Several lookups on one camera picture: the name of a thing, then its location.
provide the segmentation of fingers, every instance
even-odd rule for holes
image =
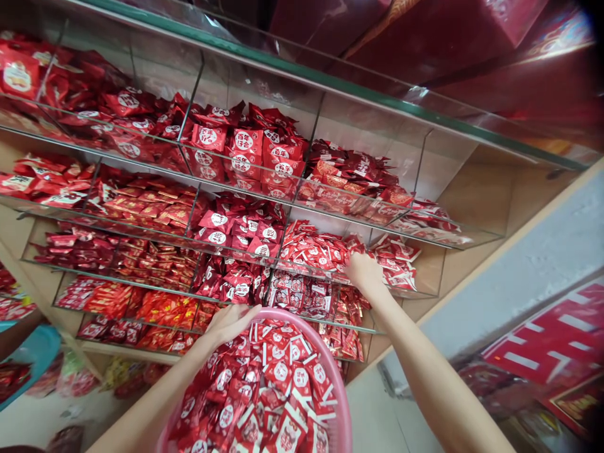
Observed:
[[[240,332],[244,331],[247,325],[256,317],[260,310],[262,309],[262,305],[256,305],[251,308],[244,316],[242,316],[239,321],[234,323],[233,325],[237,326],[237,330]]]

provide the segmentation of white wall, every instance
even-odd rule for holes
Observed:
[[[604,267],[604,171],[422,325],[448,359]],[[394,353],[385,358],[406,384]]]

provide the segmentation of hand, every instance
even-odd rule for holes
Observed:
[[[216,312],[202,338],[211,338],[214,349],[233,340],[242,333],[258,315],[261,305],[249,308],[247,305],[229,305]]]
[[[367,254],[354,252],[344,273],[350,282],[364,293],[375,285],[382,284],[382,267]]]

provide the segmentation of display case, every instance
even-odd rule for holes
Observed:
[[[241,303],[195,286],[218,260],[265,272],[267,290],[246,303],[281,303],[269,288],[283,275],[329,288],[333,303],[319,315],[304,302],[282,308],[317,329],[354,332],[360,351],[338,358],[354,379],[389,340],[369,307],[350,314],[351,250],[377,257],[420,320],[599,157],[576,144],[548,152],[534,144],[556,137],[419,87],[395,81],[408,88],[401,100],[352,84],[288,58],[300,54],[293,43],[260,30],[251,39],[186,3],[23,2],[2,21],[12,32],[0,36],[0,259],[97,376],[111,354],[178,355],[83,339],[98,312],[61,306],[65,288],[84,276],[160,291],[190,299],[196,318],[204,306]],[[250,210],[261,210],[252,223],[264,236],[248,234]],[[48,250],[68,225],[115,238],[102,267],[75,258],[84,252]],[[149,277],[140,261],[132,270],[120,247],[133,241],[146,254],[195,257],[188,280]],[[136,312],[116,321],[157,327]]]

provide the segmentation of pile of candy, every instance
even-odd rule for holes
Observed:
[[[184,354],[193,346],[198,335],[96,316],[80,328],[77,337],[81,340],[121,344],[137,349]]]
[[[148,326],[141,323],[110,320],[106,316],[95,316],[91,321],[83,324],[77,336],[83,340],[136,346],[147,330]]]
[[[276,270],[273,273],[267,306],[289,310],[314,319],[330,318],[337,288],[325,280],[293,275]]]
[[[318,277],[331,273],[330,279],[349,284],[344,267],[348,264],[350,254],[368,252],[384,269],[384,283],[416,291],[416,270],[411,263],[421,250],[397,239],[400,238],[384,235],[367,250],[363,240],[356,234],[350,234],[344,240],[338,235],[319,233],[308,220],[296,220],[285,231],[278,266],[280,269]]]
[[[347,246],[341,236],[319,233],[308,220],[295,220],[285,230],[279,267],[318,277],[325,276],[328,272],[341,274],[344,272],[348,256]],[[347,281],[345,277],[337,274],[332,276],[334,280]]]
[[[277,256],[286,222],[280,203],[231,192],[220,192],[215,196],[206,210],[199,215],[193,214],[190,237],[230,247],[234,249],[230,252],[233,258],[248,256],[237,250],[260,257]]]
[[[62,232],[47,233],[46,247],[33,244],[40,254],[37,262],[188,292],[198,263],[206,258],[197,250],[110,235],[69,222],[60,221],[59,227]]]
[[[139,290],[133,286],[78,276],[55,303],[61,308],[98,313],[107,319],[127,317],[128,304]]]
[[[196,294],[234,304],[262,304],[270,268],[212,256],[202,269],[193,283]]]
[[[197,250],[123,238],[111,267],[133,283],[190,292],[195,270],[205,258]]]
[[[388,160],[315,140],[299,198],[307,206],[386,225],[413,201],[388,172]]]
[[[474,242],[459,234],[461,228],[450,221],[447,212],[433,201],[416,198],[402,218],[392,222],[393,230],[444,244],[464,245]]]
[[[83,205],[95,170],[62,154],[28,153],[14,162],[14,174],[0,174],[0,194],[74,209]]]
[[[31,364],[14,361],[0,364],[0,404],[4,403],[31,378]]]
[[[133,301],[137,320],[185,330],[193,328],[197,303],[196,298],[163,291],[144,291],[140,300]]]
[[[264,320],[214,352],[169,437],[179,451],[327,451],[337,404],[312,344],[294,325]]]
[[[179,93],[170,102],[133,87],[131,77],[94,50],[62,47],[49,65],[54,53],[49,43],[21,33],[5,31],[3,36],[10,36],[3,40],[5,67],[18,67],[22,79],[29,81],[25,90],[13,82],[14,77],[5,77],[3,92],[28,100],[40,93],[40,102],[57,109],[49,114],[71,138],[26,101],[3,99],[3,117],[8,121],[24,123],[13,118],[21,113],[35,121],[21,128],[187,173],[182,153],[170,143],[179,140],[187,145],[186,157],[197,176],[224,183],[226,175],[240,188],[277,198],[293,196],[295,184],[289,176],[302,176],[308,142],[296,131],[297,121],[278,109],[250,104],[245,116],[243,101],[229,110],[193,103],[185,121],[189,101]]]
[[[411,263],[422,252],[399,241],[400,237],[384,234],[374,243],[367,253],[382,266],[384,283],[395,288],[417,291],[415,287],[416,269]],[[365,245],[357,237],[351,236],[347,241],[350,253],[365,253]]]
[[[130,241],[118,235],[60,221],[61,232],[46,233],[47,246],[32,244],[38,250],[35,260],[45,264],[107,274],[120,241]]]
[[[36,310],[36,304],[23,305],[22,301],[0,298],[0,321],[16,321]]]
[[[310,323],[317,331],[323,343],[327,345],[332,355],[338,359],[365,361],[363,345],[359,332],[338,326]]]
[[[157,174],[129,173],[102,164],[93,184],[87,212],[173,235],[184,236],[191,212],[208,207],[204,196],[196,199],[196,187]]]
[[[296,120],[245,102],[229,110],[193,104],[181,142],[193,174],[255,193],[293,199],[308,148]]]

